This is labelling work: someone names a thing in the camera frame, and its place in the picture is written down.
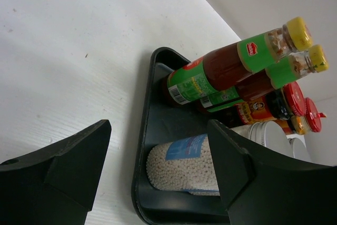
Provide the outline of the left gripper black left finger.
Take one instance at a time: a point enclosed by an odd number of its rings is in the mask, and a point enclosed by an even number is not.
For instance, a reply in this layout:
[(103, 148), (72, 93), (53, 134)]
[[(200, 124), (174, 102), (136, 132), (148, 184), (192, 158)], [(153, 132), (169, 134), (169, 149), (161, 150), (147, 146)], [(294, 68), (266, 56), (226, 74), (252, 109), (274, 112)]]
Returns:
[(100, 120), (65, 139), (1, 163), (1, 224), (84, 224), (111, 136)]

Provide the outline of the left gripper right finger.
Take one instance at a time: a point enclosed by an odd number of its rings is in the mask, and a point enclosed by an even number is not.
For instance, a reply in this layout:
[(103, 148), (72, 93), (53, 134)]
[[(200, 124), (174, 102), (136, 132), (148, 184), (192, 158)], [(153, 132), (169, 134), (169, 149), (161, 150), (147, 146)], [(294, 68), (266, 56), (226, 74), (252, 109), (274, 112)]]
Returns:
[(336, 167), (279, 154), (217, 120), (207, 134), (231, 224), (336, 224)]

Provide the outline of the silver-lid white jar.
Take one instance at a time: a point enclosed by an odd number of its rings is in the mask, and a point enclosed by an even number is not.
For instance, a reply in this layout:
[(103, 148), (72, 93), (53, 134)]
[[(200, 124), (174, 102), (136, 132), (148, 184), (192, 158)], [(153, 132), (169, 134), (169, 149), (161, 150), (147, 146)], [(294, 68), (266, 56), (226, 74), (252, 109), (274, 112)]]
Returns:
[[(232, 131), (293, 157), (286, 134), (274, 121), (238, 126)], [(208, 196), (220, 194), (207, 134), (156, 145), (147, 157), (146, 172), (151, 185), (158, 190)]]

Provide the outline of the red-lid dark sauce jar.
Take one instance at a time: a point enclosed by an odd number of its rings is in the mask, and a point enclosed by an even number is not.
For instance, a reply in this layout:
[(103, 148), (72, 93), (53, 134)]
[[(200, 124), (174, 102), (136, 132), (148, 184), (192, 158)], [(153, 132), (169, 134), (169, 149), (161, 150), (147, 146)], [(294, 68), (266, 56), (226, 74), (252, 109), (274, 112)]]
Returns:
[(309, 132), (319, 133), (322, 130), (322, 118), (326, 114), (319, 112), (314, 101), (308, 97), (305, 98), (306, 113), (303, 116), (293, 116), (289, 120), (274, 120), (286, 135), (298, 134), (305, 135)]

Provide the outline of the red-label sauce bottle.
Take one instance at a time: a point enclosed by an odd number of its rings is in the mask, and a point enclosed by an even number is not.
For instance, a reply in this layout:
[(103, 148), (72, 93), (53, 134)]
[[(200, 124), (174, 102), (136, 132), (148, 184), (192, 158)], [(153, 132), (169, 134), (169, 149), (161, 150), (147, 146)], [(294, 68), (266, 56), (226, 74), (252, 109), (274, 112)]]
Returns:
[(282, 27), (215, 49), (175, 70), (162, 79), (162, 92), (173, 106), (188, 104), (229, 89), (312, 44), (306, 22), (296, 17)]

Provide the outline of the green-label sauce bottle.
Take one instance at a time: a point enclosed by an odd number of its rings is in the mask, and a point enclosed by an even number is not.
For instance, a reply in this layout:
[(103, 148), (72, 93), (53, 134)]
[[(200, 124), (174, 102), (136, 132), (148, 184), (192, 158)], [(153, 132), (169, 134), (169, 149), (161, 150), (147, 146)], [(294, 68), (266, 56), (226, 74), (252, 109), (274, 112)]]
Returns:
[(312, 74), (326, 71), (329, 64), (321, 45), (282, 58), (264, 70), (240, 81), (237, 85), (198, 100), (201, 113), (214, 113), (249, 102)]

